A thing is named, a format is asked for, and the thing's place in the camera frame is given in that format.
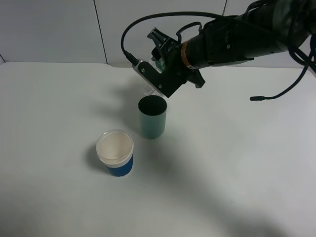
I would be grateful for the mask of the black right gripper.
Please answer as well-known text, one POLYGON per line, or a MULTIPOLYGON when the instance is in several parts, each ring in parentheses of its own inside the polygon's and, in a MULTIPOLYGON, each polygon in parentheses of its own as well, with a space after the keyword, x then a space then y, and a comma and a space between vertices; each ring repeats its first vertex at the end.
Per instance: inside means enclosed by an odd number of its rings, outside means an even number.
POLYGON ((198 69, 188 69, 181 61, 181 42, 167 36, 157 28, 153 28, 147 35, 147 38, 151 39, 155 44, 155 47, 151 52, 151 58, 157 61, 159 60, 161 64, 163 63, 165 69, 170 67, 174 69, 177 68, 177 71, 182 71, 187 77, 187 81, 194 84, 196 88, 203 87, 205 80, 200 71, 198 69))

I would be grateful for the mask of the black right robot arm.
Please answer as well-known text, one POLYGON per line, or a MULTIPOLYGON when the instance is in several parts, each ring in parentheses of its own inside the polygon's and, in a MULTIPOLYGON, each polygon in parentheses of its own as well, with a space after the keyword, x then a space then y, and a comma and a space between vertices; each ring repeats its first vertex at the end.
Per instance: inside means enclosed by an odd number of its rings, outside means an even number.
POLYGON ((198 34, 182 40, 182 30, 171 38, 158 29, 148 34, 155 47, 152 62, 141 62, 138 71, 160 93, 172 95, 191 82, 205 81, 200 69, 251 61, 256 57, 288 51, 294 53, 316 33, 313 0, 259 0, 239 16, 223 16, 198 26, 198 34))

